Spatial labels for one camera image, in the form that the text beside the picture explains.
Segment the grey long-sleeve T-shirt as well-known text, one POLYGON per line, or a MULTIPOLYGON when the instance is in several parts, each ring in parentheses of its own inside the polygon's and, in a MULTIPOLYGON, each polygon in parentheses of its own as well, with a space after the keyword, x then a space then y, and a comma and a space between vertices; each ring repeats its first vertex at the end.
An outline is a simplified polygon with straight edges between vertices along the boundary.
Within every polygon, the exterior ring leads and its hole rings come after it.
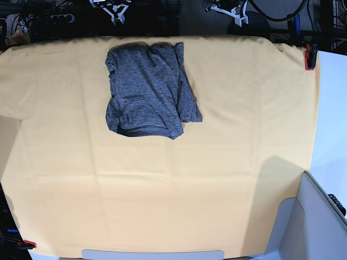
POLYGON ((126 137, 184 133, 183 123, 203 116, 184 67, 184 44, 129 43, 106 56, 111 98, 106 109, 110 131, 126 137))

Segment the white storage bin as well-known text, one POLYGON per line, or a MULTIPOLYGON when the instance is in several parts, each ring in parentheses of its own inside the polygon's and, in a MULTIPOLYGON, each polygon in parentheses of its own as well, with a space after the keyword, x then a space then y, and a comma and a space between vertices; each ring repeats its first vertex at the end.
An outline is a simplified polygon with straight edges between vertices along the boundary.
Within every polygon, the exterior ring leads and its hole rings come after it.
POLYGON ((280 203, 264 259, 346 259, 346 219, 314 177, 280 203))

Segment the yellow table cloth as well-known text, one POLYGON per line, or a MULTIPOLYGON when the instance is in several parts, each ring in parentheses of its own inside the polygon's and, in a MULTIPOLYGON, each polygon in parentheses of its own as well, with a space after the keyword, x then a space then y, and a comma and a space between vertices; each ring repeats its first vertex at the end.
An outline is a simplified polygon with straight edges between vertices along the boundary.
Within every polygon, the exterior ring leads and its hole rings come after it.
POLYGON ((1 185, 37 254, 265 251, 279 204, 311 162, 320 69, 261 37, 98 37, 1 53, 1 185), (107 52, 184 44, 201 123, 175 140, 105 120, 107 52))

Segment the black remote on bin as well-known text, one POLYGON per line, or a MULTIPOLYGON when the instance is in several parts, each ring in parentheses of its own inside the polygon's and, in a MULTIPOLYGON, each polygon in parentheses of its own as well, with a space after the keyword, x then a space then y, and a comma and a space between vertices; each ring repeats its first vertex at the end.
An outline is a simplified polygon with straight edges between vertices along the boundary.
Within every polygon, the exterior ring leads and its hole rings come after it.
POLYGON ((342 215, 346 216, 346 208, 341 204, 341 202, 336 198, 334 194, 328 194, 329 198, 333 201, 336 207, 340 210, 342 215))

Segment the blue handled clamp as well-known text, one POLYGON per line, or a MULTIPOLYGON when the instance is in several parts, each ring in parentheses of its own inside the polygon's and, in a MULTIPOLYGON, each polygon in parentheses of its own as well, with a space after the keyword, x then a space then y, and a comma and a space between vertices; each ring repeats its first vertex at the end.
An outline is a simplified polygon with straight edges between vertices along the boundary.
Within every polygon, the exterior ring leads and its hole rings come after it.
POLYGON ((298 39, 300 37, 300 15, 296 15, 293 19, 287 21, 290 38, 298 39))

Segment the red clamp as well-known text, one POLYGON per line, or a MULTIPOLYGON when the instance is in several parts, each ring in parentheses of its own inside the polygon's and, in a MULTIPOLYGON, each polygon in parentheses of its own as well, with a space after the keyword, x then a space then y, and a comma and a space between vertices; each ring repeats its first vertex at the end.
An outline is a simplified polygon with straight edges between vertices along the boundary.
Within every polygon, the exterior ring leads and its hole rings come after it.
POLYGON ((36 243, 28 241, 28 240, 23 240, 23 241, 18 241, 16 243, 16 246, 19 250, 31 250, 36 248, 36 243))
POLYGON ((318 45, 315 44, 307 44, 305 51, 305 69, 306 70, 314 70, 317 62, 317 54, 318 54, 318 45))

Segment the red clamp right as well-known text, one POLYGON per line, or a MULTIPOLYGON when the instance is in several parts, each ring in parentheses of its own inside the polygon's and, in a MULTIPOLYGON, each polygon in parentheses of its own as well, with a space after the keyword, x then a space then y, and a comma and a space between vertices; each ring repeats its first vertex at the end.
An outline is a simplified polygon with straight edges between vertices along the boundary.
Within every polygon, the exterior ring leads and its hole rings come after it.
POLYGON ((307 44, 305 51, 305 69, 306 70, 314 70, 317 62, 317 54, 318 54, 318 45, 315 44, 307 44))

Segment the red clamp left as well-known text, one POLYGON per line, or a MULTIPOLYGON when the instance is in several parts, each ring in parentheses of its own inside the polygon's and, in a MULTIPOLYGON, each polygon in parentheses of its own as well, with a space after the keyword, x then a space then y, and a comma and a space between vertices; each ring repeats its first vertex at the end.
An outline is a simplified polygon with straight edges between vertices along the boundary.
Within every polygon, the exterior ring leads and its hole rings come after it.
POLYGON ((23 241, 18 241, 16 243, 16 246, 19 250, 31 250, 36 248, 36 243, 28 241, 28 240, 23 240, 23 241))

